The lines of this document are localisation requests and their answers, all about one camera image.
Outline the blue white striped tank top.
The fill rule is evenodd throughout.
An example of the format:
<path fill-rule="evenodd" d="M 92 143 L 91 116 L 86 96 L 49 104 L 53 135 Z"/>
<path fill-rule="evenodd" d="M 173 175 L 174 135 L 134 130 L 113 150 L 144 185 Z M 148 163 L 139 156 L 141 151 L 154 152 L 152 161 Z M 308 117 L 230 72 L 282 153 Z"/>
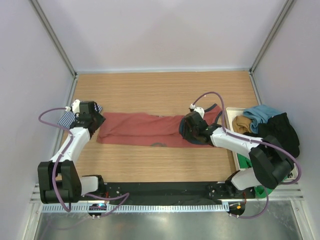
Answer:
<path fill-rule="evenodd" d="M 76 99 L 70 106 L 65 107 L 65 112 L 57 122 L 57 124 L 63 128 L 69 129 L 71 124 L 77 118 L 77 115 L 73 112 L 74 104 L 79 104 L 81 100 Z"/>

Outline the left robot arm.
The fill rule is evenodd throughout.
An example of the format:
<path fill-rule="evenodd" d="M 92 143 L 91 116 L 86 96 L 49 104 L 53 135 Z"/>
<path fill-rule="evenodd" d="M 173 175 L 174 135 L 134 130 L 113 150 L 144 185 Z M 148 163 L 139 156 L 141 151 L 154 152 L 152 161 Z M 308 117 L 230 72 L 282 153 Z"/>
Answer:
<path fill-rule="evenodd" d="M 79 177 L 75 163 L 83 148 L 106 120 L 101 115 L 102 108 L 95 101 L 76 99 L 63 108 L 69 117 L 61 124 L 48 122 L 47 125 L 68 133 L 57 153 L 37 167 L 39 194 L 44 204 L 77 203 L 89 194 L 101 200 L 106 194 L 101 175 Z"/>

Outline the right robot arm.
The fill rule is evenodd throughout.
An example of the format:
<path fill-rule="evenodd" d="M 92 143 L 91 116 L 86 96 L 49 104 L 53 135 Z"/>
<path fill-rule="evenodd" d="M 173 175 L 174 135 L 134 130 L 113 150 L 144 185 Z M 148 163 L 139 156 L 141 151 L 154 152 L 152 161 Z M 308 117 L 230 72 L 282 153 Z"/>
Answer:
<path fill-rule="evenodd" d="M 185 140 L 227 149 L 250 159 L 251 167 L 236 171 L 224 182 L 225 192 L 231 198 L 237 198 L 257 186 L 273 190 L 284 183 L 295 167 L 295 158 L 281 147 L 275 137 L 241 135 L 223 125 L 208 124 L 197 111 L 183 117 L 181 133 Z"/>

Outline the red tank top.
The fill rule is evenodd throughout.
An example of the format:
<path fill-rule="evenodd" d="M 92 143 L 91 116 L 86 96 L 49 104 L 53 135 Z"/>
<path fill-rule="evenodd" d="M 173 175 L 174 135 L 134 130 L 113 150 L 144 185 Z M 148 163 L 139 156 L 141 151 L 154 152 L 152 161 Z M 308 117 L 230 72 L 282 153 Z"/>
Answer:
<path fill-rule="evenodd" d="M 183 138 L 184 116 L 160 116 L 148 113 L 105 112 L 97 142 L 169 148 L 208 148 L 194 138 Z"/>

